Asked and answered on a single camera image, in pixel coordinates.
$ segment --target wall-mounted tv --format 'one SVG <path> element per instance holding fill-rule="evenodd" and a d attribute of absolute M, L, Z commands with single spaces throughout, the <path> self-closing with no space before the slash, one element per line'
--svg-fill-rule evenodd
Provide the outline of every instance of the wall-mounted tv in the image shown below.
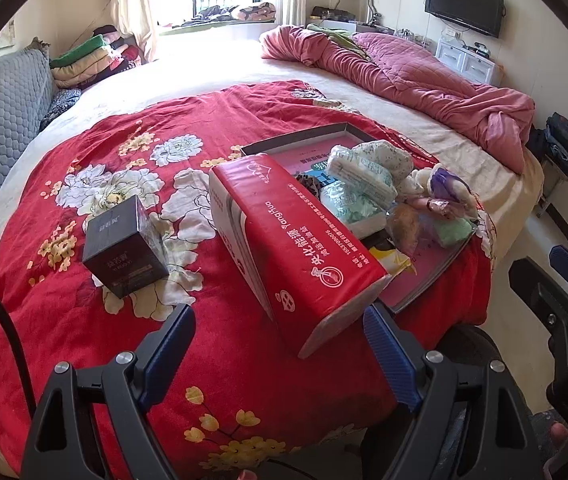
<path fill-rule="evenodd" d="M 499 38 L 504 0 L 426 0 L 426 12 Z"/>

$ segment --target snack package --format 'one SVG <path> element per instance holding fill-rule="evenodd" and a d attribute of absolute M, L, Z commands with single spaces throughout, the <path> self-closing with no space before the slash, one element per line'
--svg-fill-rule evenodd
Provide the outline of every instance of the snack package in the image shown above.
<path fill-rule="evenodd" d="M 386 225 L 385 211 L 343 182 L 334 182 L 321 189 L 320 200 L 360 240 Z"/>
<path fill-rule="evenodd" d="M 212 168 L 209 194 L 215 227 L 235 264 L 302 359 L 354 323 L 391 280 L 362 243 L 266 154 Z"/>
<path fill-rule="evenodd" d="M 413 267 L 411 259 L 395 248 L 395 244 L 390 240 L 390 235 L 385 230 L 378 231 L 364 238 L 362 243 L 393 278 L 397 277 L 405 269 Z"/>
<path fill-rule="evenodd" d="M 439 200 L 438 198 L 410 198 L 406 204 L 414 207 L 418 211 L 429 212 L 448 220 L 455 218 L 465 218 L 466 209 L 459 202 L 450 200 Z"/>
<path fill-rule="evenodd" d="M 402 253 L 413 256 L 419 243 L 419 212 L 408 204 L 397 204 L 388 213 L 386 230 Z"/>
<path fill-rule="evenodd" d="M 413 158 L 411 154 L 397 148 L 387 140 L 363 142 L 355 146 L 353 151 L 357 155 L 372 160 L 382 168 L 386 168 L 386 170 L 390 171 L 395 184 L 401 182 L 413 171 Z"/>
<path fill-rule="evenodd" d="M 397 197 L 388 170 L 343 146 L 333 146 L 324 172 L 365 193 L 383 210 L 390 209 Z"/>
<path fill-rule="evenodd" d="M 443 248 L 454 246 L 456 243 L 468 238 L 475 231 L 475 226 L 465 218 L 445 220 L 432 216 L 424 219 L 423 228 Z"/>

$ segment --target pink quilt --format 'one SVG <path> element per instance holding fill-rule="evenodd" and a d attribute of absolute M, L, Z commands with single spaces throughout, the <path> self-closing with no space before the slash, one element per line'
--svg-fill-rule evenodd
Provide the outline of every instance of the pink quilt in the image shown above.
<path fill-rule="evenodd" d="M 262 35 L 262 57 L 300 61 L 340 75 L 373 94 L 426 113 L 515 173 L 524 171 L 532 98 L 510 88 L 471 83 L 426 49 L 401 38 L 368 32 L 353 40 L 372 63 L 320 32 L 292 25 Z"/>

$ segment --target pink box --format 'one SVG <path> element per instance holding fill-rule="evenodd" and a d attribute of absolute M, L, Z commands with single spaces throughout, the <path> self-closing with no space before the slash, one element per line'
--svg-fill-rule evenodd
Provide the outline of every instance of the pink box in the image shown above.
<path fill-rule="evenodd" d="M 269 155 L 209 173 L 215 226 L 289 348 L 304 359 L 388 285 L 366 248 Z"/>

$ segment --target white cabinet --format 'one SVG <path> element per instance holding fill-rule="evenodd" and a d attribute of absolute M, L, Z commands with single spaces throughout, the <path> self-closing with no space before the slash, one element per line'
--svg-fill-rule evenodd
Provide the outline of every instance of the white cabinet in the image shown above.
<path fill-rule="evenodd" d="M 473 83 L 501 83 L 503 72 L 498 64 L 457 44 L 439 40 L 435 57 Z"/>

